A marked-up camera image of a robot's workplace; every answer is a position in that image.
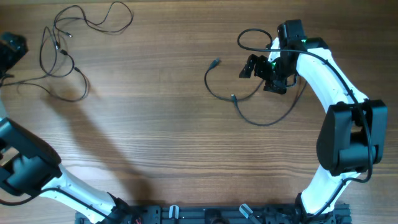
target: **white arm segment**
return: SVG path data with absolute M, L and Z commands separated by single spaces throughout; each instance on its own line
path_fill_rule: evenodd
M 272 43 L 271 49 L 278 48 L 279 39 L 276 38 Z M 367 99 L 367 96 L 361 93 L 357 88 L 355 88 L 355 86 L 340 70 L 340 68 L 333 60 L 330 50 L 317 48 L 308 49 L 308 51 L 317 54 L 329 61 L 329 63 L 343 77 L 349 88 L 353 90 L 354 96 L 359 103 L 362 103 L 365 99 Z M 277 57 L 280 57 L 280 52 L 271 52 L 269 55 L 269 61 L 271 62 Z M 327 65 L 319 61 L 319 59 L 316 59 L 311 55 L 300 54 L 298 56 L 296 70 L 298 74 L 306 79 L 308 84 L 310 84 L 315 94 L 321 101 L 325 112 L 328 111 L 330 105 L 335 105 L 341 101 L 350 104 L 354 103 L 351 97 L 348 96 L 347 90 L 341 84 L 338 77 L 333 73 L 333 71 L 331 71 L 331 69 Z M 315 176 L 313 177 L 310 185 L 301 194 L 301 199 L 305 211 L 312 214 L 317 213 L 327 203 L 327 201 L 331 199 L 332 195 L 336 192 L 337 188 L 341 184 L 341 180 L 347 177 L 357 177 L 359 175 L 360 174 L 356 172 L 349 172 L 341 174 L 337 177 L 333 177 L 329 171 L 325 170 L 321 165 L 319 165 L 319 168 L 315 173 Z M 328 207 L 322 213 L 328 213 L 335 209 L 335 202 L 337 201 L 341 193 L 343 193 L 344 189 L 349 183 L 350 181 L 347 182 L 346 185 L 342 188 L 335 200 L 331 203 L 330 207 Z
M 59 165 L 59 168 L 62 171 L 62 176 L 60 178 L 53 178 L 42 188 L 42 190 L 53 187 L 60 188 L 88 205 L 91 205 L 93 208 L 101 211 L 105 215 L 109 215 L 111 213 L 115 203 L 108 193 L 97 190 L 86 184 L 84 181 L 67 171 L 63 165 Z M 40 196 L 52 198 L 69 206 L 70 208 L 84 214 L 92 223 L 100 222 L 105 218 L 59 192 L 51 190 L 42 193 Z

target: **table surface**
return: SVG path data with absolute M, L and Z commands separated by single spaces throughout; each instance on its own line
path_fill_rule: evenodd
M 245 123 L 232 103 L 212 97 L 203 75 L 212 60 L 222 63 L 208 78 L 217 93 L 250 93 L 258 78 L 238 74 L 252 53 L 236 44 L 238 34 L 258 27 L 276 36 L 277 26 L 300 18 L 309 37 L 322 37 L 346 76 L 389 108 L 382 162 L 368 184 L 353 183 L 340 197 L 350 203 L 353 223 L 397 223 L 398 219 L 398 14 L 395 1 L 187 1 L 134 2 L 132 25 L 121 35 L 95 32 L 82 21 L 65 24 L 62 40 L 91 92 L 67 103 L 34 86 L 2 88 L 10 117 L 50 143 L 67 169 L 89 184 L 129 203 L 170 205 L 261 205 L 291 203 L 311 181 L 318 160 L 315 143 L 325 112 L 311 88 L 291 114 L 271 127 Z M 14 80 L 42 75 L 39 47 L 67 5 L 0 7 L 0 31 L 27 38 L 30 51 L 9 72 Z M 108 3 L 81 4 L 89 19 L 102 20 Z M 80 16 L 78 11 L 68 15 Z M 128 12 L 115 6 L 105 28 L 122 27 Z M 263 47 L 261 34 L 244 44 Z M 45 64 L 52 60 L 44 50 Z M 60 74 L 69 69 L 60 60 Z M 83 91 L 74 73 L 37 82 L 59 95 Z M 240 104 L 257 122 L 287 110 L 286 95 L 258 91 Z M 3 191 L 1 198 L 8 198 Z M 0 223 L 73 223 L 74 211 L 37 198 L 1 207 Z

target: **wood grain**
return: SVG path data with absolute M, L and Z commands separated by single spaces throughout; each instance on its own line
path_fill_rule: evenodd
M 42 74 L 38 64 L 44 26 L 67 5 L 0 7 L 0 31 L 27 37 L 30 52 L 10 71 L 15 80 Z M 81 4 L 93 21 L 108 3 Z M 318 161 L 315 143 L 325 113 L 308 88 L 282 122 L 259 128 L 240 119 L 218 94 L 243 96 L 257 78 L 238 73 L 251 52 L 238 34 L 258 27 L 276 35 L 287 19 L 303 20 L 309 37 L 323 37 L 348 78 L 389 107 L 385 153 L 366 185 L 351 184 L 340 202 L 351 204 L 354 223 L 397 223 L 398 213 L 398 16 L 395 1 L 192 1 L 134 2 L 132 26 L 104 35 L 81 21 L 65 24 L 73 34 L 67 50 L 90 79 L 92 91 L 79 103 L 57 101 L 34 86 L 2 88 L 12 119 L 49 142 L 79 178 L 130 203 L 168 205 L 260 205 L 290 203 L 310 182 Z M 79 16 L 78 12 L 69 15 Z M 115 29 L 128 13 L 115 7 L 104 25 Z M 245 44 L 263 47 L 248 34 Z M 46 63 L 52 52 L 45 49 Z M 69 61 L 60 65 L 67 70 Z M 83 90 L 78 75 L 39 82 L 62 96 Z M 266 122 L 289 108 L 284 96 L 259 91 L 241 103 L 249 118 Z M 1 198 L 9 198 L 2 192 Z M 1 207 L 0 223 L 73 223 L 74 211 L 47 198 Z

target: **robotic hand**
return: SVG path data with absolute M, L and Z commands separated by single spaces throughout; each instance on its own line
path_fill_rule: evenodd
M 251 30 L 239 35 L 238 45 L 271 54 L 269 58 L 251 55 L 239 77 L 250 78 L 254 71 L 255 76 L 266 81 L 265 91 L 284 94 L 291 86 L 287 84 L 288 77 L 300 75 L 313 88 L 326 111 L 317 142 L 320 166 L 310 185 L 298 194 L 295 203 L 251 208 L 243 204 L 239 208 L 216 209 L 179 208 L 176 205 L 170 208 L 129 207 L 120 198 L 96 190 L 69 173 L 51 146 L 3 116 L 0 121 L 0 160 L 1 154 L 10 147 L 19 153 L 0 163 L 0 188 L 15 196 L 28 194 L 31 198 L 21 202 L 0 200 L 0 204 L 21 205 L 36 196 L 48 197 L 77 210 L 76 223 L 351 223 L 348 206 L 335 207 L 335 202 L 351 181 L 367 182 L 373 164 L 381 161 L 387 123 L 386 106 L 381 100 L 369 100 L 357 90 L 334 62 L 327 44 L 321 38 L 308 39 L 304 35 L 300 20 L 281 24 L 278 38 L 266 49 L 241 45 L 240 37 Z M 353 124 L 362 130 L 352 133 Z M 366 171 L 365 179 L 357 178 Z

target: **black base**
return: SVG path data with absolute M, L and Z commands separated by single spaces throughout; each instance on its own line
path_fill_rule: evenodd
M 142 224 L 205 224 L 205 210 L 214 208 L 221 212 L 221 216 L 229 220 L 230 224 L 253 224 L 239 211 L 239 207 L 180 207 L 178 220 L 169 219 L 169 207 L 148 206 L 132 207 L 141 214 Z M 253 215 L 262 224 L 298 224 L 294 220 L 294 204 L 266 205 L 251 207 Z M 335 209 L 327 220 L 313 221 L 316 224 L 351 224 L 349 205 L 335 205 Z M 76 212 L 75 224 L 90 224 L 81 213 Z M 135 220 L 124 220 L 122 224 L 137 224 Z

